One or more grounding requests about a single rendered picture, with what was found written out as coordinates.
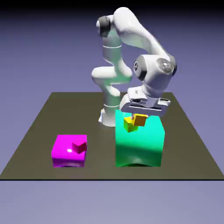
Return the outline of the small yellow cube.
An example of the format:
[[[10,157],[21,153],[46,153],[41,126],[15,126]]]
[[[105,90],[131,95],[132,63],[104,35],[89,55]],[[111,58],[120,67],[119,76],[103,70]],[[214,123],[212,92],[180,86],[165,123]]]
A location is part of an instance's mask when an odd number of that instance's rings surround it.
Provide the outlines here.
[[[132,117],[125,117],[123,126],[128,133],[138,130],[138,126],[133,125]]]

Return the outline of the large magenta box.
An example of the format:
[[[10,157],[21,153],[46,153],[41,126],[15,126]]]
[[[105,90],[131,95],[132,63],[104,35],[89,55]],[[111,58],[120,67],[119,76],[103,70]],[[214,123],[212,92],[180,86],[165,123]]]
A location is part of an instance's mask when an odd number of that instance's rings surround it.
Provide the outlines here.
[[[81,144],[85,141],[87,135],[57,135],[51,151],[53,167],[84,167],[87,151],[77,154],[72,150],[72,142]]]

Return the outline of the small orange cube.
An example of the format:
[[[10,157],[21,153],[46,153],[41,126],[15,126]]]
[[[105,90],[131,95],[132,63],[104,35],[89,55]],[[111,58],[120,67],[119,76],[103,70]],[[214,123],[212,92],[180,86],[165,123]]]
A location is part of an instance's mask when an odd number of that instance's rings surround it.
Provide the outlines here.
[[[133,120],[134,126],[145,126],[147,115],[135,114],[135,119]]]

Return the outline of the large green box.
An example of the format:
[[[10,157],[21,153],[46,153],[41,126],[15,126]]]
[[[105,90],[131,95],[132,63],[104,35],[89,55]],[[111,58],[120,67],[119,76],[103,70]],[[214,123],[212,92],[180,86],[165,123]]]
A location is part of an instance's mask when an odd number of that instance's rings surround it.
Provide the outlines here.
[[[161,165],[165,130],[158,116],[146,119],[145,126],[128,132],[125,118],[130,113],[115,112],[115,164],[117,167],[143,165],[159,167]]]

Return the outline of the small pink cube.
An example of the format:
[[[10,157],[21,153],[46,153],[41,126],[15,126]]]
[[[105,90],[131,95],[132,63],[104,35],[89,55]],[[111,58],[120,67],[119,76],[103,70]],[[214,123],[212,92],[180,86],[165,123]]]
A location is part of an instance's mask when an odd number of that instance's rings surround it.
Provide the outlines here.
[[[72,142],[72,150],[77,154],[81,154],[87,151],[87,142],[86,141],[83,143]]]

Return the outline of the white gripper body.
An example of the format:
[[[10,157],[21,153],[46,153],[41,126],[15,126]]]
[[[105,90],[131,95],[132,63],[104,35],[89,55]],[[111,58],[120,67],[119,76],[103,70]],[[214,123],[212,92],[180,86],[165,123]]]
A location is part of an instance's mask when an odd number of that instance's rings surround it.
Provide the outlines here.
[[[132,102],[126,103],[120,110],[131,114],[143,114],[147,116],[159,116],[162,117],[166,114],[168,106],[155,105],[153,107],[146,107],[140,104],[134,104]]]

